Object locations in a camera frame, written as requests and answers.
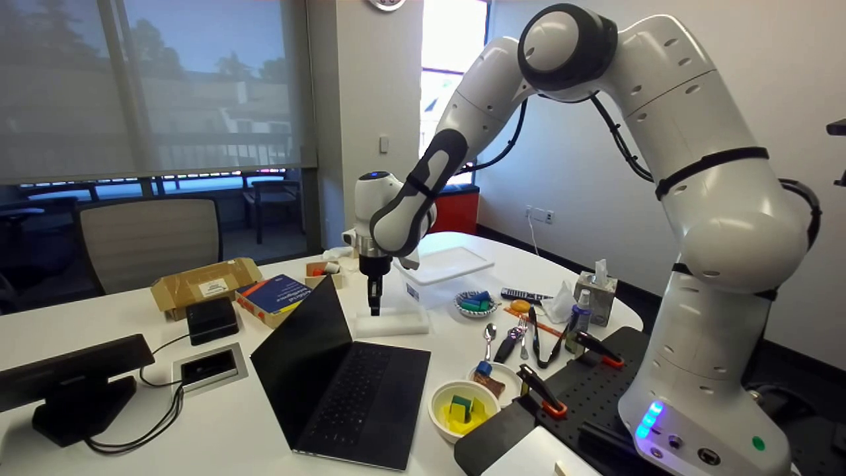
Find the window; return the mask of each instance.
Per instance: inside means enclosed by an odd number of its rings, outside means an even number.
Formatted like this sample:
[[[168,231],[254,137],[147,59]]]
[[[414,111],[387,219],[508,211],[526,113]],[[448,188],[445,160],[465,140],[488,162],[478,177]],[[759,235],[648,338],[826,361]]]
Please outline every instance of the window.
[[[424,4],[420,154],[445,106],[488,42],[488,0]]]
[[[0,180],[300,164],[295,0],[0,0]]]

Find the book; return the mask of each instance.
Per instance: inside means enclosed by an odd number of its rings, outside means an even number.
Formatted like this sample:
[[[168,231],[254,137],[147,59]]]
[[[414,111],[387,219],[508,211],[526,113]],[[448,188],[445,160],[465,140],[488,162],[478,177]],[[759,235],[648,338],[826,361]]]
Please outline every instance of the book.
[[[264,326],[279,328],[309,292],[309,285],[295,281],[292,275],[276,275],[271,281],[259,281],[247,292],[239,292],[235,301]]]

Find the monitor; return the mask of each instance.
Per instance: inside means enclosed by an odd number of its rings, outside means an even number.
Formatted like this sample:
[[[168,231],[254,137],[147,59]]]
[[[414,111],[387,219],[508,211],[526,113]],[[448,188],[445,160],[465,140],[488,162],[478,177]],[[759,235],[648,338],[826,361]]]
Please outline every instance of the monitor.
[[[69,448],[106,431],[136,394],[133,377],[110,379],[152,363],[147,338],[136,334],[0,371],[0,414],[46,400],[33,427],[58,448]]]

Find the laptop keyboard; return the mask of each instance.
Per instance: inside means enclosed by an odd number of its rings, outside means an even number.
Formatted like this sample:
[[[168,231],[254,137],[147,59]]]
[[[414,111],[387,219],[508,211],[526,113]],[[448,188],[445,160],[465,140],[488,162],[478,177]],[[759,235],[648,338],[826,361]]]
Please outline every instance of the laptop keyboard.
[[[338,377],[321,419],[309,431],[313,445],[357,445],[383,371],[378,349],[356,349],[350,369]]]

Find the laptop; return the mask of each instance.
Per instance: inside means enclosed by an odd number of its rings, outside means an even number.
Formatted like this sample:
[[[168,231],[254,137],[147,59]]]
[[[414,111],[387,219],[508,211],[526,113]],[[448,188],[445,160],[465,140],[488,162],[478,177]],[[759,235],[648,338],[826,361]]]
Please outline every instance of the laptop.
[[[406,468],[430,353],[352,342],[330,277],[252,354],[292,449]]]

